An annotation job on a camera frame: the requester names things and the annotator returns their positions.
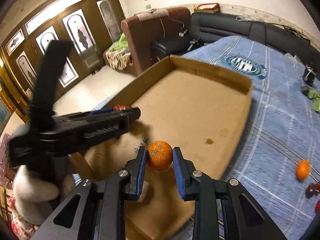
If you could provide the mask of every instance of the brown sofa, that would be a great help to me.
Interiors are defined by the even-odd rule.
[[[153,41],[179,35],[183,24],[188,28],[189,22],[190,11],[185,7],[144,12],[123,20],[121,28],[134,63],[129,67],[130,73],[137,76],[153,64],[150,51]]]

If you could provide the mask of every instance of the black leather sofa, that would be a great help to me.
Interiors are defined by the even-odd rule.
[[[170,54],[183,55],[190,46],[190,41],[196,40],[212,43],[220,38],[241,35],[250,40],[260,42],[279,52],[297,55],[304,64],[318,72],[320,69],[320,52],[308,41],[268,23],[237,21],[235,15],[194,12],[190,17],[190,27],[184,37],[169,37],[151,44],[151,52],[157,59]]]

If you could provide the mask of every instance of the logo on blue fabric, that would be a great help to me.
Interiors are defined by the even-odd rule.
[[[245,56],[231,56],[226,58],[226,63],[234,70],[252,76],[257,76],[259,79],[264,79],[267,76],[267,70],[264,65],[258,65],[252,59]]]

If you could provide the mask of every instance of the green cloth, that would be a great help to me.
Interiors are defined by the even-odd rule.
[[[123,49],[125,47],[128,47],[128,42],[124,36],[124,33],[122,33],[119,41],[114,42],[110,46],[109,51],[115,51],[115,50]]]
[[[308,98],[313,99],[311,104],[312,109],[320,113],[320,92],[309,89]]]

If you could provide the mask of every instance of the red object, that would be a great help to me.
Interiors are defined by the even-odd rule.
[[[126,110],[132,108],[131,106],[128,105],[116,105],[113,107],[113,111],[121,111],[121,110]]]
[[[316,204],[316,213],[320,210],[320,200]]]

